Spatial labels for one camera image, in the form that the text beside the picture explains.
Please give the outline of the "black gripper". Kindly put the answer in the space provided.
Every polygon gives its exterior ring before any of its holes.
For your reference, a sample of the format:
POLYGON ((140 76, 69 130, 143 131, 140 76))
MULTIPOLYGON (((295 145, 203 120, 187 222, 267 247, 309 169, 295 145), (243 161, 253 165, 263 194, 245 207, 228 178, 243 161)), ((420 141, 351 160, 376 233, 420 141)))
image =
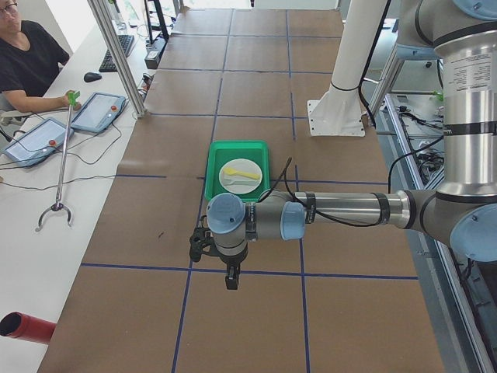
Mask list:
POLYGON ((227 276, 225 277, 225 285, 227 290, 238 289, 238 276, 241 270, 241 263, 231 261, 227 264, 227 276))

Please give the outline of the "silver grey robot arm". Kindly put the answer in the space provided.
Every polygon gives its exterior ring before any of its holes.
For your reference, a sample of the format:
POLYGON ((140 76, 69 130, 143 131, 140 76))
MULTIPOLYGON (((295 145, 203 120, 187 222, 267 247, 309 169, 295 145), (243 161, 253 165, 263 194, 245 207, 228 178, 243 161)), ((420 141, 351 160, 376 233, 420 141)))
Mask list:
POLYGON ((311 193, 269 189, 251 203, 213 197, 190 237, 192 261, 217 256, 238 287, 248 244, 300 239, 306 225, 394 225, 423 232, 477 262, 496 259, 496 3, 405 1, 397 39, 405 58, 443 61, 444 179, 435 190, 311 193))

